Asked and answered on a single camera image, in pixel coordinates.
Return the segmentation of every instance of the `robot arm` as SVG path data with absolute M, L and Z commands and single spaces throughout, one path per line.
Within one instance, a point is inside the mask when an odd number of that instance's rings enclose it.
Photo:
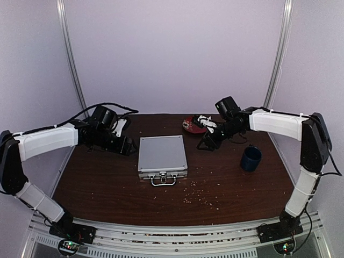
M 332 149 L 322 115 L 314 113 L 311 116 L 295 116 L 258 107 L 241 110 L 232 97 L 216 103 L 216 108 L 222 119 L 226 120 L 224 123 L 216 123 L 203 116 L 193 119 L 196 125 L 207 127 L 198 149 L 213 151 L 221 146 L 223 140 L 245 131 L 277 133 L 302 142 L 300 177 L 279 217 L 280 222 L 257 229 L 261 242 L 286 238 L 292 232 L 301 233 L 303 230 L 299 217 L 315 193 L 329 150 Z
M 52 234 L 74 235 L 79 231 L 90 242 L 91 227 L 73 224 L 73 216 L 43 191 L 32 184 L 24 175 L 22 162 L 45 152 L 76 145 L 100 146 L 106 151 L 130 155 L 137 150 L 134 141 L 122 135 L 130 121 L 116 120 L 116 113 L 98 106 L 88 119 L 70 121 L 61 127 L 29 134 L 13 135 L 4 131 L 0 135 L 0 182 L 6 193 L 39 211 L 52 223 Z

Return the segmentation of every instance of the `metal vent grille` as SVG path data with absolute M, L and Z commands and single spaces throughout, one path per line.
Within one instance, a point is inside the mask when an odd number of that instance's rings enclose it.
M 42 235 L 37 236 L 36 242 L 42 243 L 43 245 L 46 245 L 46 246 L 51 246 L 51 247 L 56 247 L 56 248 L 58 247 L 58 241 L 46 236 L 42 236 Z
M 257 258 L 257 251 L 255 248 L 251 248 L 243 251 L 234 251 L 228 253 L 222 253 L 218 255 L 137 255 L 137 254 L 124 254 L 119 252 L 99 250 L 89 247 L 87 251 L 87 257 L 91 258 L 163 258 L 163 257 L 187 257 L 187 258 Z

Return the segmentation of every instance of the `white plastic cover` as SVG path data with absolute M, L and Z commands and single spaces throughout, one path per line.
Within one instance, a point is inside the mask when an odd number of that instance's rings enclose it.
M 17 136 L 21 161 L 31 157 L 50 152 L 63 147 L 77 145 L 78 133 L 72 124 L 66 124 L 55 129 L 44 130 L 37 133 Z
M 35 210 L 38 210 L 53 222 L 59 221 L 65 213 L 59 204 L 50 199 L 42 190 L 30 182 L 26 182 L 23 189 L 16 196 L 30 204 Z
M 319 175 L 316 173 L 309 172 L 301 167 L 300 177 L 285 207 L 287 213 L 293 217 L 297 217 L 302 213 L 309 197 L 312 196 L 312 191 L 318 177 Z
M 301 141 L 302 121 L 305 120 L 307 118 L 257 109 L 249 116 L 249 126 L 253 131 L 277 133 Z

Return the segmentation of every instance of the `metal pole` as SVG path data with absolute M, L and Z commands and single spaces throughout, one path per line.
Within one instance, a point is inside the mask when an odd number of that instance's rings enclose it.
M 277 88 L 278 83 L 278 77 L 280 75 L 280 68 L 283 60 L 283 56 L 286 50 L 286 43 L 290 31 L 290 24 L 291 24 L 291 13 L 292 13 L 292 6 L 293 6 L 293 0 L 285 0 L 284 4 L 284 13 L 283 13 L 283 19 L 282 19 L 282 26 L 281 26 L 281 33 L 279 35 L 279 42 L 278 42 L 278 48 L 276 53 L 276 59 L 274 63 L 273 72 L 271 74 L 270 83 L 267 95 L 265 97 L 264 101 L 264 107 L 270 108 L 274 97 L 275 92 Z
M 73 84 L 75 87 L 76 95 L 79 101 L 79 104 L 82 109 L 87 108 L 85 97 L 82 92 L 80 80 L 77 74 L 76 66 L 75 66 L 75 60 L 73 56 L 73 51 L 71 48 L 71 42 L 69 37 L 69 31 L 68 31 L 68 24 L 67 24 L 67 18 L 66 18 L 66 11 L 65 11 L 65 1 L 64 0 L 57 0 L 58 5 L 58 14 L 59 14 L 59 20 L 61 24 L 62 34 L 64 38 L 64 45 L 66 47 L 67 52 L 67 59 L 68 59 L 68 66 L 70 70 L 71 77 L 73 79 Z M 90 116 L 89 112 L 85 112 L 85 117 Z

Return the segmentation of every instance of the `cable tie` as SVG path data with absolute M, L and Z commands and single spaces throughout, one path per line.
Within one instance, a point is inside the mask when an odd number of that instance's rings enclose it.
M 298 188 L 295 188 L 295 190 L 298 190 L 301 194 L 304 194 L 304 195 L 307 195 L 307 196 L 314 196 L 314 193 L 308 194 L 308 193 L 305 193 L 304 191 L 301 191 Z

